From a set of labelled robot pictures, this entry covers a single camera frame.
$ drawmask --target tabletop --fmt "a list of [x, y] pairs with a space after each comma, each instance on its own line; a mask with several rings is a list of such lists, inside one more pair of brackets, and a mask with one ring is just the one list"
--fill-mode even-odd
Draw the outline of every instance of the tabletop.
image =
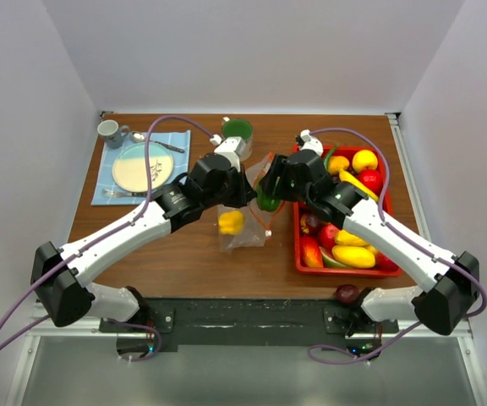
[[[157, 114], [107, 114], [132, 130], [147, 131]], [[214, 134], [222, 126], [221, 114], [186, 114]], [[253, 155], [244, 165], [261, 161], [269, 152], [288, 155], [294, 137], [303, 129], [347, 127], [370, 137], [385, 153], [391, 167], [390, 193], [394, 217], [418, 232], [413, 208], [399, 162], [391, 127], [386, 116], [271, 115], [244, 114], [231, 118], [249, 120], [254, 130]], [[191, 129], [189, 168], [213, 151], [205, 134], [186, 123], [170, 120], [156, 132]], [[350, 134], [322, 134], [325, 145], [365, 145]], [[69, 241], [82, 239], [132, 211], [131, 206], [92, 206], [101, 161], [102, 141], [97, 140]], [[133, 286], [144, 296], [190, 298], [327, 298], [336, 287], [352, 283], [358, 287], [400, 288], [414, 285], [405, 273], [400, 277], [310, 276], [299, 274], [294, 265], [292, 205], [286, 204], [274, 220], [273, 236], [264, 247], [221, 252], [216, 226], [217, 210], [205, 211], [198, 222], [170, 236], [147, 244], [106, 269], [97, 283], [121, 288]]]

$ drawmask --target green cup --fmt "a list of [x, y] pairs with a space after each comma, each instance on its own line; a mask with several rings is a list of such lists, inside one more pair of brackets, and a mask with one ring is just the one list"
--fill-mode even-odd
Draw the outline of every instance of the green cup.
[[249, 121], [241, 118], [230, 119], [225, 117], [223, 119], [221, 132], [225, 138], [240, 137], [245, 141], [245, 148], [243, 149], [240, 161], [245, 161], [251, 156], [253, 146], [253, 127]]

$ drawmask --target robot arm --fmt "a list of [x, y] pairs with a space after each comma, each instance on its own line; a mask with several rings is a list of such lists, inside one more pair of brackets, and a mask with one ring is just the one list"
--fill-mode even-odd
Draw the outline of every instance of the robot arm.
[[[264, 193], [302, 201], [320, 220], [372, 244], [417, 283], [413, 288], [364, 291], [357, 303], [362, 322], [417, 319], [434, 332], [450, 334], [479, 296], [474, 284], [452, 266], [460, 266], [479, 280], [477, 259], [468, 252], [456, 257], [387, 213], [383, 221], [377, 204], [364, 192], [352, 184], [332, 180], [320, 159], [322, 144], [309, 131], [297, 137], [297, 142], [299, 151], [291, 156], [275, 156], [270, 171], [261, 179]], [[425, 247], [427, 255], [416, 246]], [[438, 261], [439, 258], [451, 259], [452, 264]]]
[[[297, 140], [300, 151], [291, 156], [275, 156], [270, 170], [260, 181], [263, 191], [274, 198], [304, 202], [321, 220], [358, 235], [392, 258], [417, 283], [411, 288], [366, 289], [358, 297], [358, 311], [354, 314], [360, 320], [356, 322], [418, 319], [434, 332], [450, 334], [476, 301], [478, 292], [471, 282], [436, 258], [452, 258], [453, 263], [477, 279], [478, 261], [467, 252], [454, 256], [387, 214], [383, 222], [377, 205], [364, 192], [349, 183], [332, 180], [320, 159], [322, 144], [315, 137], [303, 132]], [[222, 142], [213, 154], [195, 164], [184, 182], [177, 180], [153, 193], [139, 218], [136, 215], [143, 206], [59, 250], [51, 243], [42, 245], [36, 251], [32, 282], [59, 262], [75, 256], [69, 262], [70, 269], [62, 267], [36, 289], [54, 324], [67, 326], [85, 315], [94, 315], [144, 325], [150, 318], [150, 310], [136, 289], [104, 287], [93, 280], [141, 245], [200, 219], [202, 212], [210, 207], [246, 206], [256, 193], [239, 163], [241, 149], [241, 139]], [[393, 233], [386, 222], [406, 238]], [[130, 225], [114, 233], [126, 223]], [[101, 236], [102, 241], [92, 244]], [[423, 255], [407, 238], [425, 246], [432, 256]], [[85, 244], [91, 244], [91, 248], [81, 250]]]
[[144, 325], [150, 309], [136, 289], [109, 288], [93, 283], [105, 269], [155, 239], [174, 233], [200, 219], [202, 212], [223, 204], [246, 206], [256, 197], [249, 185], [239, 152], [240, 138], [223, 141], [200, 159], [184, 182], [165, 184], [126, 216], [92, 235], [58, 250], [45, 243], [36, 251], [31, 283], [62, 261], [69, 261], [36, 289], [56, 326], [67, 326], [85, 315]]

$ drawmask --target plate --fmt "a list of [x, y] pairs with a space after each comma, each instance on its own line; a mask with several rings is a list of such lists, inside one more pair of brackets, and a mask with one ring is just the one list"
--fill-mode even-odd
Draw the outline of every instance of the plate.
[[[123, 151], [112, 166], [112, 176], [116, 184], [129, 192], [146, 192], [148, 182], [144, 161], [145, 144], [132, 145]], [[151, 187], [164, 184], [174, 169], [172, 155], [162, 145], [150, 144]]]

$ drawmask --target green pepper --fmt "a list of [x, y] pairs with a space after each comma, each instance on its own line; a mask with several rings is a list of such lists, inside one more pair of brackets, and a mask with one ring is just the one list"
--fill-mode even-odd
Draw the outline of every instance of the green pepper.
[[325, 169], [328, 170], [328, 161], [330, 161], [330, 158], [332, 155], [334, 155], [334, 152], [336, 152], [336, 149], [337, 149], [337, 146], [333, 146], [329, 151], [328, 153], [326, 154], [325, 156], [325, 159], [323, 160], [324, 161], [324, 164], [325, 164]]
[[259, 183], [257, 183], [257, 206], [259, 209], [262, 211], [268, 211], [270, 213], [276, 211], [279, 208], [279, 205], [281, 204], [281, 199], [274, 199], [270, 196], [267, 196], [264, 194], [262, 191], [262, 188], [260, 187], [260, 179]]

